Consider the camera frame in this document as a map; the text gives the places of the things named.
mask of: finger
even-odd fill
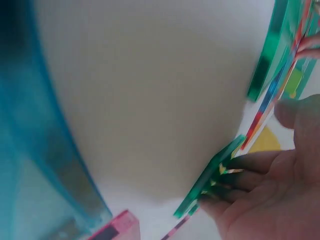
[[[228,169],[244,169],[260,174],[269,172],[274,159],[281,151],[261,151],[238,156],[228,164]]]
[[[298,52],[300,52],[304,49],[312,48],[315,45],[320,45],[320,35],[319,34],[303,38],[299,44]]]
[[[295,127],[299,103],[299,101],[294,99],[284,99],[276,103],[274,107],[274,115],[285,128],[293,129]]]
[[[253,172],[243,171],[236,173],[222,174],[218,182],[221,184],[229,185],[234,189],[240,189],[244,191],[252,191],[261,184],[264,179],[264,175]]]
[[[294,122],[294,144],[304,180],[320,182],[320,95],[299,101]]]
[[[320,59],[320,48],[304,49],[297,52],[294,57],[295,60],[304,58]]]
[[[198,205],[215,221],[230,207],[230,203],[208,195],[202,195],[198,200]]]
[[[243,198],[247,194],[247,192],[242,190],[228,189],[219,185],[212,186],[210,188],[210,193],[216,195],[221,200],[226,201],[230,204],[234,203],[238,199]]]

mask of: teal plastic container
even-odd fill
[[[73,240],[105,225],[100,196],[57,103],[32,1],[0,8],[0,239]]]

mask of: white background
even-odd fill
[[[139,218],[142,240],[160,239],[237,133],[274,1],[35,4],[58,99],[95,183],[114,215],[128,208]]]

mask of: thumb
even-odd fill
[[[299,103],[300,101],[294,99],[284,99],[276,103],[274,115],[285,128],[294,129]]]
[[[274,113],[286,128],[294,129],[299,166],[307,182],[320,181],[320,94],[303,100],[281,100]]]

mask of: hand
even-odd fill
[[[305,37],[301,40],[295,59],[314,58],[320,59],[320,48],[312,48],[320,46],[320,34]]]
[[[233,159],[199,200],[224,240],[320,239],[320,95],[282,100],[274,114],[294,129],[294,150],[251,153]]]

